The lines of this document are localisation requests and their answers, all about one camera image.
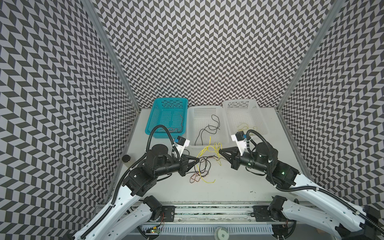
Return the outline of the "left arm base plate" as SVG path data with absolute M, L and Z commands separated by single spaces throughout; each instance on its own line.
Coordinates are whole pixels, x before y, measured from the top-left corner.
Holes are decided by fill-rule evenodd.
M 160 211 L 159 220 L 162 222 L 173 222 L 175 219 L 176 206 L 168 205 L 162 206 Z

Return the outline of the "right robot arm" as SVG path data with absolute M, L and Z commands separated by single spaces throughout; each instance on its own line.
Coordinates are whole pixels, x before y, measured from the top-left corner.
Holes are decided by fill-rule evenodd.
M 329 192 L 281 162 L 276 150 L 255 130 L 231 136 L 235 147 L 220 149 L 219 154 L 238 170 L 240 166 L 258 171 L 259 176 L 278 191 L 306 199 L 315 209 L 301 206 L 282 196 L 275 196 L 268 207 L 269 216 L 277 222 L 298 221 L 333 235 L 339 240 L 374 240 L 384 233 L 379 225 L 380 212 L 370 206 L 358 206 Z

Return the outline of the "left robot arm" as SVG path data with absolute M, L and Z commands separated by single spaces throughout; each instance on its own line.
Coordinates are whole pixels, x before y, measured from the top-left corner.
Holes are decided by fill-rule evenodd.
M 145 153 L 120 178 L 108 203 L 82 229 L 66 234 L 63 239 L 122 240 L 134 230 L 148 240 L 156 239 L 165 222 L 173 221 L 173 217 L 154 196 L 147 197 L 146 193 L 172 173 L 184 177 L 199 163 L 199 158 L 183 153 L 189 144 L 181 136 L 174 139 L 163 125 L 154 127 Z

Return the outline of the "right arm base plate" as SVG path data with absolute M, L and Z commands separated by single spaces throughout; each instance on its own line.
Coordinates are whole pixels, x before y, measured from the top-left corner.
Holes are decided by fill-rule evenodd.
M 256 222 L 273 222 L 269 211 L 269 206 L 257 205 L 253 206 L 252 216 L 255 218 Z

